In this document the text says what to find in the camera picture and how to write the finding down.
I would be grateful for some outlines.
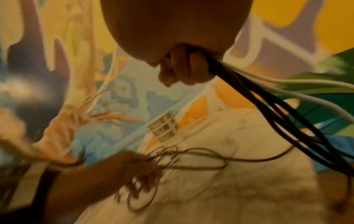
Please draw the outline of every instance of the marble surface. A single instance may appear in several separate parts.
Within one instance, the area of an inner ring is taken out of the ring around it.
[[[290,144],[258,111],[229,110],[195,121],[176,142],[180,149],[207,147],[225,156],[267,158]],[[217,166],[210,158],[183,156],[183,165]],[[142,195],[132,205],[146,202]],[[298,149],[276,161],[231,162],[219,171],[166,171],[148,209],[131,213],[110,197],[88,208],[77,224],[323,224],[325,207],[310,160]]]

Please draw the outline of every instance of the hand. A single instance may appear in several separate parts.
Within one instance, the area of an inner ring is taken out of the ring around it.
[[[138,198],[139,192],[133,183],[133,178],[141,183],[145,192],[150,192],[162,177],[162,170],[150,157],[131,151],[124,151],[113,156],[115,163],[122,167],[122,184],[132,197]]]
[[[160,61],[159,80],[166,87],[180,81],[186,85],[205,83],[215,75],[209,73],[209,66],[201,51],[188,54],[184,44],[178,44],[170,51],[170,59]]]

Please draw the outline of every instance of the mural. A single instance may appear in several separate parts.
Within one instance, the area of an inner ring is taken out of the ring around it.
[[[354,31],[348,29],[353,6],[349,0],[255,0],[224,61],[260,76],[354,83]],[[218,78],[193,87],[161,85],[158,68],[130,58],[115,43],[99,0],[0,1],[0,55],[0,119],[8,124],[0,134],[21,139],[28,150],[21,153],[28,156],[69,163],[85,150],[92,153],[87,163],[95,163],[157,144],[148,126],[167,112],[183,127],[222,110],[255,110]],[[346,104],[352,90],[277,87],[354,113]],[[321,106],[296,105],[338,149],[353,153],[353,124]],[[9,133],[8,127],[19,131]],[[12,161],[8,150],[1,153],[2,163]]]

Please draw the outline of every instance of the table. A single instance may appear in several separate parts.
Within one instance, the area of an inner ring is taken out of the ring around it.
[[[267,158],[290,144],[267,124],[259,111],[228,110],[184,128],[180,149],[206,147],[226,156]],[[219,165],[189,157],[188,165]],[[110,197],[88,208],[77,224],[322,224],[326,223],[316,173],[300,150],[264,163],[232,162],[224,170],[165,173],[157,195],[143,213]],[[147,200],[142,196],[135,204]]]

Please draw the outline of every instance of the floor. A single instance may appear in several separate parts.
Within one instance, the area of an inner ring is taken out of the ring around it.
[[[336,202],[344,198],[347,183],[344,175],[333,170],[326,170],[319,172],[318,176],[320,187],[329,206],[334,206]],[[330,224],[354,224],[354,197],[349,201],[344,214],[338,214],[332,210]]]

